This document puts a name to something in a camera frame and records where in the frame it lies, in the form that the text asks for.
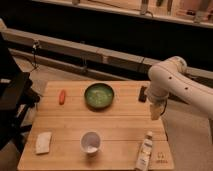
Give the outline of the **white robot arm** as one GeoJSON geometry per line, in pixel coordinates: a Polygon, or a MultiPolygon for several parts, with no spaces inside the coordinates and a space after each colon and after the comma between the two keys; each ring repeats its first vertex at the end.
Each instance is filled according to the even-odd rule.
{"type": "Polygon", "coordinates": [[[186,70],[187,63],[179,56],[152,65],[148,71],[150,84],[145,90],[147,98],[153,105],[160,105],[172,93],[213,120],[213,88],[187,78],[186,70]]]}

